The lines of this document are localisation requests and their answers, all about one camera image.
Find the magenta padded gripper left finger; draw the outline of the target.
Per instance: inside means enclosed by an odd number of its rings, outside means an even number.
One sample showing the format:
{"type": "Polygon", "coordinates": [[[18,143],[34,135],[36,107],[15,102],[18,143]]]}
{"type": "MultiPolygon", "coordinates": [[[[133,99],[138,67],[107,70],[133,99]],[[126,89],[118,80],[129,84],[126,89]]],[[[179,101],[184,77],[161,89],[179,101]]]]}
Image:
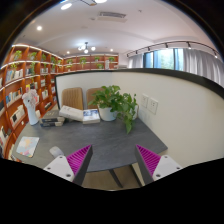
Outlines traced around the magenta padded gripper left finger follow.
{"type": "Polygon", "coordinates": [[[87,145],[68,156],[54,158],[44,170],[81,186],[92,155],[92,146],[87,145]]]}

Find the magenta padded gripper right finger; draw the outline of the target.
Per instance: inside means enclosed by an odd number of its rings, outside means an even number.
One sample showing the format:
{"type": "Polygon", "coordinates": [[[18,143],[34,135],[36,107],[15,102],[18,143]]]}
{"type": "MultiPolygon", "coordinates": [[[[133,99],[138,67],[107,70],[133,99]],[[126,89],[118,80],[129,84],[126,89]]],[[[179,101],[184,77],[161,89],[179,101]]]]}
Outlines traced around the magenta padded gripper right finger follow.
{"type": "Polygon", "coordinates": [[[140,145],[135,147],[135,156],[145,184],[152,183],[182,169],[170,156],[159,156],[140,145]]]}

